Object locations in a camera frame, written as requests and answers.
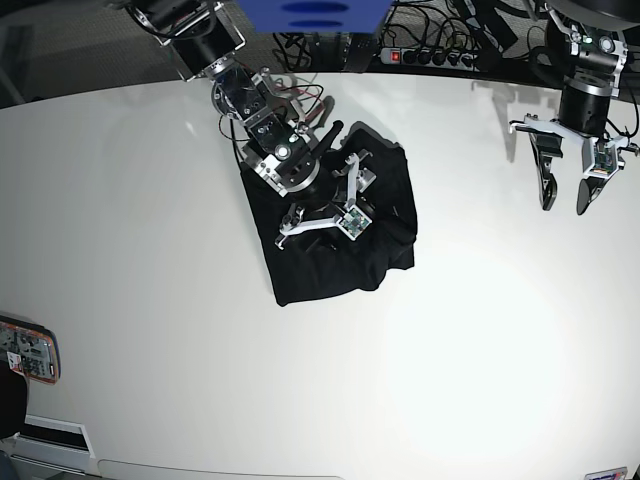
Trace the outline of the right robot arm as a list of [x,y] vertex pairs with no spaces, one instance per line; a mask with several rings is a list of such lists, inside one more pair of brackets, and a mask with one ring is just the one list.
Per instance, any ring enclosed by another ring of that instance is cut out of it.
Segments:
[[359,198],[376,179],[362,164],[369,151],[325,166],[343,122],[315,139],[300,92],[274,79],[268,68],[254,71],[237,59],[246,40],[223,2],[128,1],[124,9],[168,51],[183,80],[211,81],[216,111],[245,131],[244,145],[234,147],[238,163],[289,203],[279,222],[278,248],[326,229],[355,241],[372,225],[371,209]]

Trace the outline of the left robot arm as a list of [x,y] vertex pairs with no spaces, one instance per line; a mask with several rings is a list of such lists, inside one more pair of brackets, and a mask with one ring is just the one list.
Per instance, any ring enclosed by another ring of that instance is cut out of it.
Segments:
[[562,142],[581,149],[582,178],[576,212],[582,215],[607,183],[625,168],[624,152],[639,154],[632,132],[607,131],[611,100],[618,97],[629,58],[624,31],[639,25],[637,1],[547,1],[545,45],[529,53],[529,66],[546,85],[561,90],[557,115],[528,114],[509,129],[529,136],[537,170],[539,201],[548,211],[557,197],[552,161]]

